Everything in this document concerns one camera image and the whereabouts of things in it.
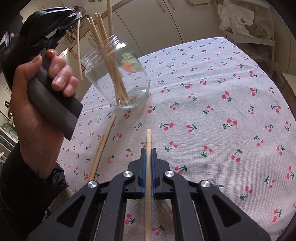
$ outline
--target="cherry print tablecloth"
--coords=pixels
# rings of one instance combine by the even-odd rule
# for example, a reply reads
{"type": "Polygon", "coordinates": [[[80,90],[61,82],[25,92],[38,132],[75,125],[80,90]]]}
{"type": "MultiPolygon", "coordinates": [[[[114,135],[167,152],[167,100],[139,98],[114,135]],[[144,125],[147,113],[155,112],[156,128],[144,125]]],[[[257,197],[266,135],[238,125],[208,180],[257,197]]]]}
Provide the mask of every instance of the cherry print tablecloth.
{"type": "MultiPolygon", "coordinates": [[[[72,140],[64,141],[57,160],[68,188],[51,208],[86,183],[116,113],[98,182],[139,158],[150,128],[152,146],[171,169],[190,181],[211,181],[275,240],[296,211],[296,124],[275,84],[225,38],[173,46],[140,61],[151,80],[141,105],[115,109],[94,86],[85,95],[72,140]]],[[[137,81],[136,73],[131,77],[137,81]]],[[[151,232],[152,240],[175,240],[169,201],[152,202],[151,232]]],[[[128,201],[124,240],[143,239],[144,200],[128,201]]]]}

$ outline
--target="black sleeve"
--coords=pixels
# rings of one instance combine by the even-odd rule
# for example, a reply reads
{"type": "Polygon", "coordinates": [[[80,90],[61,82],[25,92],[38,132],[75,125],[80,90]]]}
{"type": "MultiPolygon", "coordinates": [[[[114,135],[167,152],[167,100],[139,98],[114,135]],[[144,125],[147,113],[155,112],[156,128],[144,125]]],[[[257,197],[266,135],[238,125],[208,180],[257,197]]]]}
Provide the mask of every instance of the black sleeve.
{"type": "Polygon", "coordinates": [[[64,170],[57,163],[46,181],[38,177],[24,163],[18,143],[0,174],[0,239],[25,240],[66,186],[64,170]]]}

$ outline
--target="tablecloth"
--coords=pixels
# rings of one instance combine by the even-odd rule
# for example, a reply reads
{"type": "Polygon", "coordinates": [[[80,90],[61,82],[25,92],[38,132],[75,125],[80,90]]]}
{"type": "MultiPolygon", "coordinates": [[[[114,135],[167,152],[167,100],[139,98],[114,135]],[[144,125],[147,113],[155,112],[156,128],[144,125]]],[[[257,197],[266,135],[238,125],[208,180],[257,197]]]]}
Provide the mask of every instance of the tablecloth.
{"type": "MultiPolygon", "coordinates": [[[[295,120],[262,69],[225,38],[197,40],[140,58],[150,78],[141,105],[120,110],[91,86],[71,141],[57,162],[68,188],[58,208],[86,183],[109,118],[117,114],[95,179],[111,180],[145,147],[187,180],[207,179],[275,240],[296,209],[295,120]]],[[[175,240],[170,201],[152,202],[152,240],[175,240]]],[[[127,204],[124,240],[144,240],[144,200],[127,204]]]]}

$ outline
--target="cabinet handle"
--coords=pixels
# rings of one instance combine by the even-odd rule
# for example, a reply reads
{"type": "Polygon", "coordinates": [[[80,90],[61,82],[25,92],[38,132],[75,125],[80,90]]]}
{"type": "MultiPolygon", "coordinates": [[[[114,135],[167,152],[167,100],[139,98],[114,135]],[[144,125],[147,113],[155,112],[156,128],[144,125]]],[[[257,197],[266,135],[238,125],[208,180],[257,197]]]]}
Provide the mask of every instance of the cabinet handle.
{"type": "Polygon", "coordinates": [[[172,2],[171,2],[170,0],[168,0],[168,2],[169,2],[169,4],[172,6],[173,10],[175,10],[175,8],[174,8],[172,2]]]}
{"type": "Polygon", "coordinates": [[[158,5],[160,6],[160,8],[162,9],[163,12],[165,12],[165,9],[163,8],[163,6],[161,5],[160,2],[158,2],[158,5]]]}

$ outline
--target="transparent jar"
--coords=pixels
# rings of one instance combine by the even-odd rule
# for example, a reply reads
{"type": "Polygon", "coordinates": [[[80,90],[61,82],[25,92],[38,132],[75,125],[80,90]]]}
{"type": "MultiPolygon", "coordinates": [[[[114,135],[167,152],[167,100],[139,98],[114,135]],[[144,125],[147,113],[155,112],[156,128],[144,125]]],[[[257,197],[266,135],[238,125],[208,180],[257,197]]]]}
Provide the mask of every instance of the transparent jar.
{"type": "Polygon", "coordinates": [[[112,105],[129,109],[147,98],[150,87],[147,73],[133,50],[117,36],[91,50],[81,63],[86,68],[85,76],[112,105]]]}

